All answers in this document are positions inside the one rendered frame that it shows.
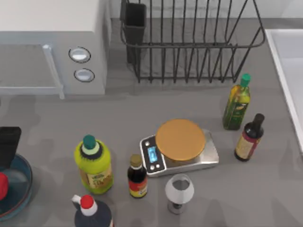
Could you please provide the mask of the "pale microwave oven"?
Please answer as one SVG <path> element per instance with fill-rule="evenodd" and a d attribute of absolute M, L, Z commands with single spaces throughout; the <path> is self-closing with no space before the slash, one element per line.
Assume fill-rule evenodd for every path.
<path fill-rule="evenodd" d="M 0 44 L 47 44 L 68 95 L 103 95 L 106 89 L 111 16 L 109 0 L 0 0 Z M 84 47 L 86 63 L 76 63 L 68 51 Z M 94 72 L 90 83 L 74 71 Z"/>

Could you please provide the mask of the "dark bottle with red label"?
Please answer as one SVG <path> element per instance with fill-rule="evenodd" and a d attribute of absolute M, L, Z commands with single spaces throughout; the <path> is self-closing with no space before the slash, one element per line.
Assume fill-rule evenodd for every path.
<path fill-rule="evenodd" d="M 234 155 L 238 160 L 247 162 L 252 157 L 264 134 L 264 129 L 262 127 L 264 119 L 265 116 L 263 114 L 257 113 L 253 121 L 244 126 L 234 150 Z"/>

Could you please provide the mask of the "silver kitchen scale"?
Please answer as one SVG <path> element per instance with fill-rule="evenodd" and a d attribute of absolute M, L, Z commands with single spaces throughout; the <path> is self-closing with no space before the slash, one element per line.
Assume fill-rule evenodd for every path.
<path fill-rule="evenodd" d="M 210 131 L 189 119 L 168 120 L 139 144 L 149 177 L 207 169 L 219 164 Z"/>

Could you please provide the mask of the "small dark sauce bottle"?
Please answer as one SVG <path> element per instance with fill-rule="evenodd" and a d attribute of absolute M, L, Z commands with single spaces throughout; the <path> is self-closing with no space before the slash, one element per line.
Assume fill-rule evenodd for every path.
<path fill-rule="evenodd" d="M 147 171 L 143 166 L 140 155 L 130 157 L 130 166 L 127 170 L 129 193 L 134 198 L 142 198 L 147 194 Z"/>

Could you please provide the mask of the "dark bottle with red cap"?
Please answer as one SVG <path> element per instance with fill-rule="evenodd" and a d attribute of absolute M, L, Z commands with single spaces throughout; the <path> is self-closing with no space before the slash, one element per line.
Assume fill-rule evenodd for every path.
<path fill-rule="evenodd" d="M 71 201 L 76 208 L 75 227 L 115 227 L 110 207 L 91 195 L 73 195 Z"/>

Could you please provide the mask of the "large microwave knob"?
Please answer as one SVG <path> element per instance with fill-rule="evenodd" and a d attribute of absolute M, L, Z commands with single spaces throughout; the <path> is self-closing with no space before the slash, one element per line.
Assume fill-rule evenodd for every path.
<path fill-rule="evenodd" d="M 91 53 L 84 47 L 70 49 L 68 56 L 76 63 L 86 63 L 91 59 Z"/>

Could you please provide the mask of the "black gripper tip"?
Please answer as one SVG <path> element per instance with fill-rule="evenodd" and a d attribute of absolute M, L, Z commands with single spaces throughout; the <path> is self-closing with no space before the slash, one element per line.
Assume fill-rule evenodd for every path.
<path fill-rule="evenodd" d="M 17 126 L 0 127 L 0 169 L 8 169 L 15 157 L 22 130 Z"/>

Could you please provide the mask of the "yellow-green oil bottle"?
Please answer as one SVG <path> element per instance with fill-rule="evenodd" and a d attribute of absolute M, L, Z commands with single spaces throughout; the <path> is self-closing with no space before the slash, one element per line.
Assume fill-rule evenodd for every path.
<path fill-rule="evenodd" d="M 113 185 L 109 148 L 93 135 L 86 135 L 74 151 L 82 184 L 92 194 L 104 194 Z"/>

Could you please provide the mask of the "green-capped olive oil bottle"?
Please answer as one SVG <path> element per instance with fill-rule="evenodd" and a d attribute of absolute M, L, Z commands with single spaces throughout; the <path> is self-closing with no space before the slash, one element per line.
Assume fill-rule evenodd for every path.
<path fill-rule="evenodd" d="M 223 127 L 236 131 L 241 127 L 242 120 L 250 103 L 250 74 L 243 74 L 240 84 L 231 88 L 227 105 L 223 114 Z"/>

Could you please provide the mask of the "clear wine glass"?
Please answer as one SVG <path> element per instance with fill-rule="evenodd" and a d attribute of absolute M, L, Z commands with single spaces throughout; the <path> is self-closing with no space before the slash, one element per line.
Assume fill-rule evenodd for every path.
<path fill-rule="evenodd" d="M 176 215 L 181 214 L 194 196 L 195 189 L 186 174 L 176 174 L 166 183 L 165 194 L 168 199 L 168 210 Z"/>

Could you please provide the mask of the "blue glass bowl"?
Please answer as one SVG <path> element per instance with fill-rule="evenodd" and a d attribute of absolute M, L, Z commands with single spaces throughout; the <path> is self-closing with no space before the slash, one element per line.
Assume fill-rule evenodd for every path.
<path fill-rule="evenodd" d="M 8 178 L 7 195 L 0 200 L 0 222 L 18 215 L 29 203 L 32 195 L 33 172 L 29 162 L 16 154 L 10 168 L 0 167 L 0 173 Z"/>

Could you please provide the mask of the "black cutlery holder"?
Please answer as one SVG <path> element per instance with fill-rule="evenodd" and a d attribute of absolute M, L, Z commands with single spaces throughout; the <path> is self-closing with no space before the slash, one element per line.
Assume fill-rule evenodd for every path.
<path fill-rule="evenodd" d="M 146 28 L 146 5 L 121 0 L 120 20 L 125 35 L 127 62 L 136 65 L 141 55 L 141 49 L 134 46 L 140 46 L 143 43 Z"/>

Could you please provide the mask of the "small microwave knob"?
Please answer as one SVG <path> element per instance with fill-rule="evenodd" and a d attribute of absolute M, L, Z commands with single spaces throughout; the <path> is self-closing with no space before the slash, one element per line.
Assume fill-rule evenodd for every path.
<path fill-rule="evenodd" d="M 87 68 L 74 71 L 74 77 L 82 83 L 90 83 L 94 80 L 95 74 Z"/>

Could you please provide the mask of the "red round object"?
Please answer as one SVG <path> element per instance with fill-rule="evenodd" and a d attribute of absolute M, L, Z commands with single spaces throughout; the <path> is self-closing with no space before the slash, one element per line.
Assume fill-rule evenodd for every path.
<path fill-rule="evenodd" d="M 3 200 L 9 189 L 9 180 L 6 174 L 0 172 L 0 201 Z"/>

